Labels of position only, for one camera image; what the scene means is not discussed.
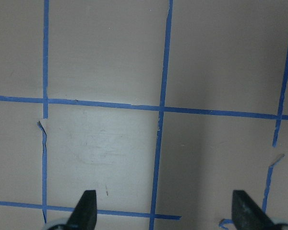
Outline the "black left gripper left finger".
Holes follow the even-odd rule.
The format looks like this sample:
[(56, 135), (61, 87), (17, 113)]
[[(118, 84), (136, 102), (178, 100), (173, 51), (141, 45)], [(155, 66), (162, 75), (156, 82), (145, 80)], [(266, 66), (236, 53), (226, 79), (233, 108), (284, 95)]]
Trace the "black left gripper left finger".
[(66, 222), (68, 230), (94, 230), (97, 222), (96, 191), (86, 190)]

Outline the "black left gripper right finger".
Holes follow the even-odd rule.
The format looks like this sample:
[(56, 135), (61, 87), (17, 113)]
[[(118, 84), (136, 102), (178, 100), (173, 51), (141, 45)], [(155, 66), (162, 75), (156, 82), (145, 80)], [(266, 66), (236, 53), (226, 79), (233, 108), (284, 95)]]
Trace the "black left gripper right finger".
[(232, 193), (231, 219), (237, 230), (267, 230), (273, 221), (244, 190)]

